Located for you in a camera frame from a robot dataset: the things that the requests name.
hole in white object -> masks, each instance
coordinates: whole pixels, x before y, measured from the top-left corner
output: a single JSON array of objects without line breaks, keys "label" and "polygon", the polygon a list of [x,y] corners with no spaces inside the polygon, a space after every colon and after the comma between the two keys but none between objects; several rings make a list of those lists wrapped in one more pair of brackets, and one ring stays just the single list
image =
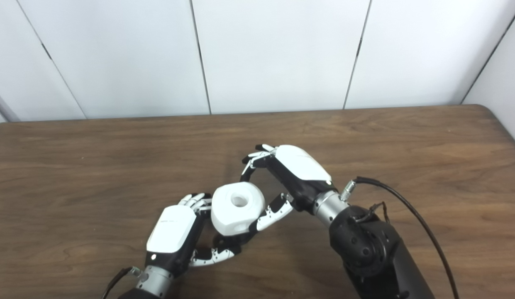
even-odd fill
[{"label": "hole in white object", "polygon": [[240,195],[240,194],[234,193],[231,196],[231,203],[234,206],[242,208],[243,206],[246,206],[248,204],[248,199],[245,198],[244,196]]}]

white cylindrical object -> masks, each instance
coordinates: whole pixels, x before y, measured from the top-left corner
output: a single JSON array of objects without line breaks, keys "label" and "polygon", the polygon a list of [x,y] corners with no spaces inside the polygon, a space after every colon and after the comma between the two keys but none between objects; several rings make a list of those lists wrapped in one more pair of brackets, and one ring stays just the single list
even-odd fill
[{"label": "white cylindrical object", "polygon": [[211,221],[224,236],[247,233],[265,208],[265,197],[251,182],[236,182],[216,189],[211,203]]}]

connector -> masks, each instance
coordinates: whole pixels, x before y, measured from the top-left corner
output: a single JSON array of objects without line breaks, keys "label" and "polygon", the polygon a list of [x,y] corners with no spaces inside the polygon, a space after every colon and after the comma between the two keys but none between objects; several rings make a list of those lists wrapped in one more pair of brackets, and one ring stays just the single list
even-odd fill
[{"label": "connector", "polygon": [[344,187],[344,190],[340,194],[340,197],[339,197],[340,200],[343,202],[348,201],[348,198],[350,197],[351,193],[354,191],[355,186],[356,186],[356,182],[354,182],[353,180],[349,181],[348,185],[346,185],[346,187]]}]

panel seam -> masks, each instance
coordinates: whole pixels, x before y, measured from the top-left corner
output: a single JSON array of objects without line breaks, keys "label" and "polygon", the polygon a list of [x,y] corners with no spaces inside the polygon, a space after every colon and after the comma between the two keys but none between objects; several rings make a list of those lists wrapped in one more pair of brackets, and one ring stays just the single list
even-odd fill
[{"label": "panel seam", "polygon": [[206,72],[204,70],[204,62],[202,60],[202,49],[200,48],[200,40],[198,39],[198,29],[196,26],[195,8],[193,6],[193,0],[189,0],[189,6],[191,7],[191,16],[193,17],[193,28],[195,29],[196,46],[198,48],[198,57],[200,59],[200,68],[202,69],[202,79],[204,80],[204,90],[206,91],[207,107],[208,107],[210,115],[211,115],[212,112],[211,112],[210,93],[207,90]]},{"label": "panel seam", "polygon": [[38,38],[39,42],[41,43],[41,45],[43,46],[43,49],[45,50],[45,52],[47,53],[47,56],[49,56],[49,59],[51,60],[51,62],[53,63],[53,66],[54,68],[56,69],[56,71],[58,72],[58,74],[60,75],[60,78],[62,78],[62,81],[63,83],[66,85],[67,87],[67,90],[69,91],[69,93],[71,93],[71,96],[73,97],[73,100],[75,100],[75,103],[77,103],[77,106],[78,108],[81,110],[81,113],[82,115],[84,115],[84,118],[85,119],[88,119],[88,117],[86,116],[86,113],[84,112],[84,110],[82,109],[82,106],[81,104],[78,102],[77,100],[77,97],[75,97],[75,94],[73,93],[73,91],[71,90],[71,87],[69,87],[69,85],[67,84],[67,81],[66,79],[63,77],[63,74],[62,72],[60,72],[60,69],[58,68],[58,66],[56,65],[56,62],[54,62],[54,60],[51,58],[51,55],[49,54],[49,51],[47,50],[47,48],[45,47],[45,45],[43,44],[43,40],[41,40],[38,32],[36,31],[36,29],[34,28],[34,26],[32,25],[32,23],[30,22],[30,19],[28,18],[28,15],[25,13],[22,5],[20,4],[20,1],[19,0],[16,0],[18,6],[20,7],[20,9],[22,10],[22,13],[24,15],[24,17],[27,19],[27,22],[29,23],[30,25],[30,28],[32,28],[32,30],[34,31],[34,34],[36,35],[36,37]]},{"label": "panel seam", "polygon": [[473,80],[473,83],[471,83],[471,86],[469,87],[468,91],[466,91],[466,94],[464,95],[464,97],[462,97],[462,100],[460,101],[460,105],[464,104],[464,101],[466,100],[466,97],[468,97],[469,92],[475,86],[475,83],[477,83],[477,80],[479,79],[479,77],[483,73],[484,69],[488,65],[488,62],[490,61],[491,57],[493,56],[493,54],[497,50],[498,46],[500,45],[500,42],[503,41],[504,36],[508,32],[508,30],[510,30],[510,27],[512,27],[512,24],[514,23],[514,21],[515,21],[515,15],[514,15],[514,17],[512,17],[512,20],[510,21],[510,24],[508,24],[508,27],[506,27],[506,30],[504,30],[503,35],[500,37],[499,41],[497,42],[497,44],[495,45],[495,47],[491,51],[490,55],[488,56],[488,59],[486,59],[486,62],[484,63],[483,67],[481,68],[481,70],[479,70],[479,73],[475,77],[475,80]]},{"label": "panel seam", "polygon": [[351,82],[354,79],[355,67],[356,67],[357,60],[359,59],[360,47],[362,46],[362,39],[364,38],[364,31],[366,30],[366,24],[368,23],[368,17],[370,15],[371,2],[372,2],[372,0],[370,0],[370,2],[368,4],[368,9],[366,10],[366,18],[364,19],[364,24],[362,25],[362,32],[360,34],[359,45],[357,47],[357,51],[356,51],[356,55],[355,55],[354,66],[351,69],[351,76],[350,76],[350,81],[348,83],[348,90],[346,91],[346,97],[344,98],[344,105],[342,106],[343,110],[346,109],[346,102],[348,101],[348,96],[350,94]]}]

wood grain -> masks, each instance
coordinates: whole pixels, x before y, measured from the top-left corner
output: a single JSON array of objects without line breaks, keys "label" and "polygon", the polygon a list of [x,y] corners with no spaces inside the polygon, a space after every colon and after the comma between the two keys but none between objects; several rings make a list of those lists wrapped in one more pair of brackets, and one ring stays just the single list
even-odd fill
[{"label": "wood grain", "polygon": [[[142,266],[164,207],[237,181],[241,158],[263,142],[304,148],[337,186],[360,175],[395,187],[432,227],[462,298],[515,299],[515,142],[477,105],[0,124],[0,298],[99,297],[121,267]],[[265,170],[252,181],[269,199],[283,190]],[[369,186],[350,198],[382,199],[436,297],[451,298],[404,206]],[[124,278],[110,298],[133,285]],[[191,269],[171,291],[357,298],[326,229],[306,213],[232,260]]]}]

